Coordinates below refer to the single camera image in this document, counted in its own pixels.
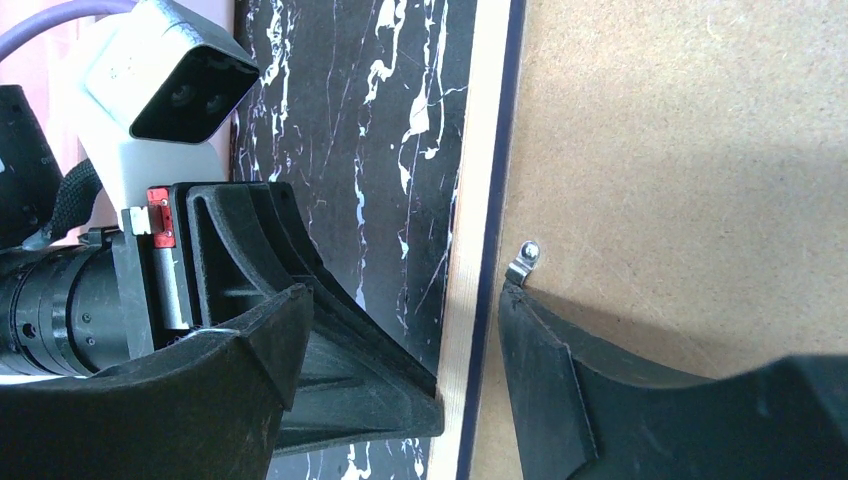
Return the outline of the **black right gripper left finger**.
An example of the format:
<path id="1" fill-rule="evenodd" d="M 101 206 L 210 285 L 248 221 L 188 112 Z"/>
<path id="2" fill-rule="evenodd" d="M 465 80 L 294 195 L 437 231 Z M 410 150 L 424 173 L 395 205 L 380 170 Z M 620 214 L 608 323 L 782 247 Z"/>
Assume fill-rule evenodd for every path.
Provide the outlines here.
<path id="1" fill-rule="evenodd" d="M 87 379 L 1 390 L 5 479 L 262 479 L 314 318 L 292 286 Z"/>

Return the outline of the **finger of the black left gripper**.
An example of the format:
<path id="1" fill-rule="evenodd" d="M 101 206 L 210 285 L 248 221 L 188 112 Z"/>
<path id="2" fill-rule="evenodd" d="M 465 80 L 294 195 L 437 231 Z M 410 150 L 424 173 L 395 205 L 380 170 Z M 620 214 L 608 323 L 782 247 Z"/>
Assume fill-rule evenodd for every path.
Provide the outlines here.
<path id="1" fill-rule="evenodd" d="M 312 330 L 276 456 L 443 432 L 434 375 L 325 268 L 289 184 L 180 183 L 172 212 L 181 297 L 196 325 L 223 323 L 296 284 L 312 289 Z"/>

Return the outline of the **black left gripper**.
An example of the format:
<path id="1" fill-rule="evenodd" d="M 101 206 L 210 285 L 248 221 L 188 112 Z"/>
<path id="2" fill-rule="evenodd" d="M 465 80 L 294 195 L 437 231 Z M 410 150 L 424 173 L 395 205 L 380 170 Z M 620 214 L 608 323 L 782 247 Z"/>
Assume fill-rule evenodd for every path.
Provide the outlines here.
<path id="1" fill-rule="evenodd" d="M 101 227 L 75 245 L 2 253 L 2 375 L 90 376 L 198 327 L 188 188 L 166 191 L 165 233 Z"/>

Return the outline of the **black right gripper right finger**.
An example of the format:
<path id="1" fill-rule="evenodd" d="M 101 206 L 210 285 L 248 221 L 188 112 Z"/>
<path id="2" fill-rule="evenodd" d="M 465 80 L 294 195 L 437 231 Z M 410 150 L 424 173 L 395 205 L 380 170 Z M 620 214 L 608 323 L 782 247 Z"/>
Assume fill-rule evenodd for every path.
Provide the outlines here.
<path id="1" fill-rule="evenodd" d="M 713 380 L 628 352 L 521 286 L 499 337 L 527 479 L 843 479 L 847 359 L 791 355 Z"/>

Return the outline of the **brown fibreboard backing board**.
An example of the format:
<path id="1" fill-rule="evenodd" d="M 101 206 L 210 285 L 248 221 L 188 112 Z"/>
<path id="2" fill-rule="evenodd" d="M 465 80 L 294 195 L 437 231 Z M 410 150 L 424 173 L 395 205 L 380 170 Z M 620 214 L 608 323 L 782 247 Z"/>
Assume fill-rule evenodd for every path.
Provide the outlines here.
<path id="1" fill-rule="evenodd" d="M 847 5 L 529 1 L 498 259 L 721 378 L 847 349 Z"/>

